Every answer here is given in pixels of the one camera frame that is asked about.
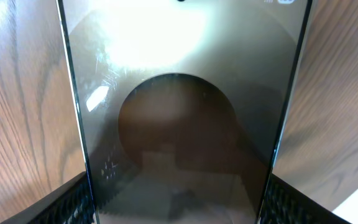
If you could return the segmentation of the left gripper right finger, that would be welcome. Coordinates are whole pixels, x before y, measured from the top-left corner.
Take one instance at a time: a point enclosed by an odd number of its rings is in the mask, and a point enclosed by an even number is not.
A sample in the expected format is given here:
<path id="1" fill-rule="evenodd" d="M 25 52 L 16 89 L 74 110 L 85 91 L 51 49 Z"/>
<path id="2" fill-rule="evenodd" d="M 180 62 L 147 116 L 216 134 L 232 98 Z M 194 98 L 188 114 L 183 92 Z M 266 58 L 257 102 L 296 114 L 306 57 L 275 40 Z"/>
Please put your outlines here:
<path id="1" fill-rule="evenodd" d="M 269 178 L 259 224 L 349 224 L 275 175 Z"/>

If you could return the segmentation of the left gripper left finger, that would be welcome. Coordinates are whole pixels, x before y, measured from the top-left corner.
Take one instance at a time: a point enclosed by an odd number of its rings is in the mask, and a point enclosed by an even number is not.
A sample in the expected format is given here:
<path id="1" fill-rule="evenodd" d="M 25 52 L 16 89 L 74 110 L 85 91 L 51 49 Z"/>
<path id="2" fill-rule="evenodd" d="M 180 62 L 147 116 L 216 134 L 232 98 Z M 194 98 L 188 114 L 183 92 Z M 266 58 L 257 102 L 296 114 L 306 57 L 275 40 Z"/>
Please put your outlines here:
<path id="1" fill-rule="evenodd" d="M 94 207 L 86 172 L 82 172 L 29 208 L 3 221 L 5 224 L 90 224 Z"/>

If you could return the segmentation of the bronze Galaxy smartphone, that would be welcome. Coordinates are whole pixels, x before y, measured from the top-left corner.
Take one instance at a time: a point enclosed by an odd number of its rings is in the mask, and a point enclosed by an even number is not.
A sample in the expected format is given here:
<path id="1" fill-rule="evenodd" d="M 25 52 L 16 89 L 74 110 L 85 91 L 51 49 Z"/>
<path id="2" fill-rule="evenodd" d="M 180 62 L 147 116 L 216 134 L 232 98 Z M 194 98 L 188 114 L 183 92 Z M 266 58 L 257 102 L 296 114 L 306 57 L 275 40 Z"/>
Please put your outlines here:
<path id="1" fill-rule="evenodd" d="M 257 223 L 313 1 L 59 1 L 97 223 Z"/>

